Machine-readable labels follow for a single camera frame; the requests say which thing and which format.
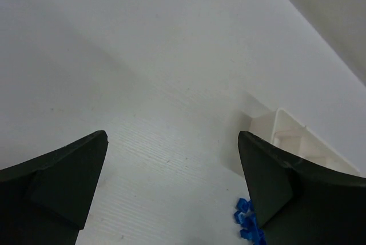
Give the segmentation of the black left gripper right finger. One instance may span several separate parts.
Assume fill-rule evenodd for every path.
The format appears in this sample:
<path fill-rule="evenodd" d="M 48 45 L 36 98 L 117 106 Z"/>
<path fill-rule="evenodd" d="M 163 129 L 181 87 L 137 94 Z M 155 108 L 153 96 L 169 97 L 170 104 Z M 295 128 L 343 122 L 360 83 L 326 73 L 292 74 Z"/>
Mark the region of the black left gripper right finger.
<path fill-rule="evenodd" d="M 338 172 L 240 131 L 249 196 L 268 244 L 365 244 L 365 178 Z"/>

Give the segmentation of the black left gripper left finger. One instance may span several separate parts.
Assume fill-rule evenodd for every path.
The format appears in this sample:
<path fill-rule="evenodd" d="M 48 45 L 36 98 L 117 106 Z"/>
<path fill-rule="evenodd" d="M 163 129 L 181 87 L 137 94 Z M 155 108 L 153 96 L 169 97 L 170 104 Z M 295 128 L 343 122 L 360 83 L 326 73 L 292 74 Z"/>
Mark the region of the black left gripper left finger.
<path fill-rule="evenodd" d="M 108 149 L 104 130 L 1 170 L 1 244 L 75 244 Z"/>

